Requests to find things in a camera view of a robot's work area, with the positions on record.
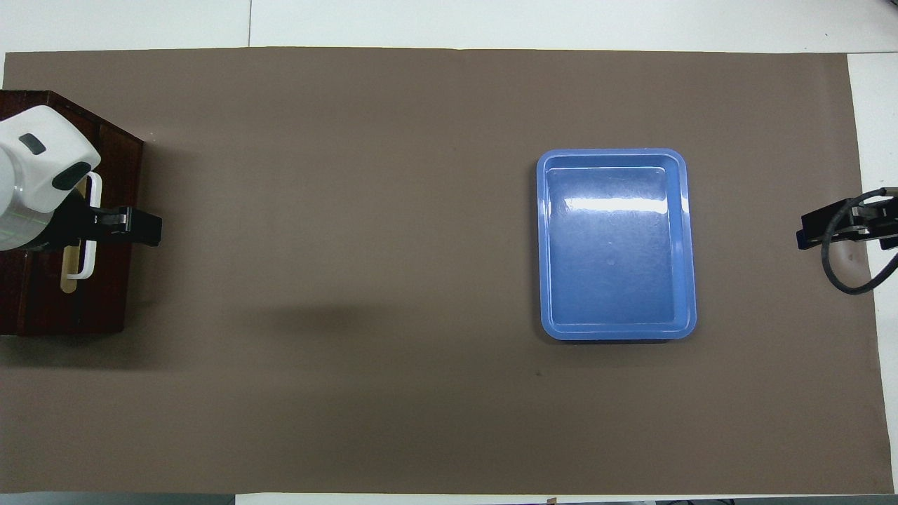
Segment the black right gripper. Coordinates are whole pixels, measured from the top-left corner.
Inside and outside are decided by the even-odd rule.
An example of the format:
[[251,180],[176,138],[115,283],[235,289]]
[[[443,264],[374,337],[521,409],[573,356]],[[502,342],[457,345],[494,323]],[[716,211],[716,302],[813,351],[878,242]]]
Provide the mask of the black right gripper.
[[[836,201],[818,208],[801,217],[801,228],[796,231],[796,247],[809,250],[822,244],[824,232],[831,218],[846,201]],[[892,250],[897,247],[897,198],[882,199],[873,203],[862,203],[851,212],[847,212],[834,228],[832,243],[839,242],[878,242],[881,250]]]

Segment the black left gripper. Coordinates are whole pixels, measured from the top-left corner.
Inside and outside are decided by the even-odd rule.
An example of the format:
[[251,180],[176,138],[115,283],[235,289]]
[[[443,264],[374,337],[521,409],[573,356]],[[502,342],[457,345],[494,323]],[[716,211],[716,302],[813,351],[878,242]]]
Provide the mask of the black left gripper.
[[61,250],[81,240],[137,243],[158,247],[163,220],[131,206],[116,210],[93,207],[80,191],[71,191],[57,207],[47,227],[28,243],[28,250]]

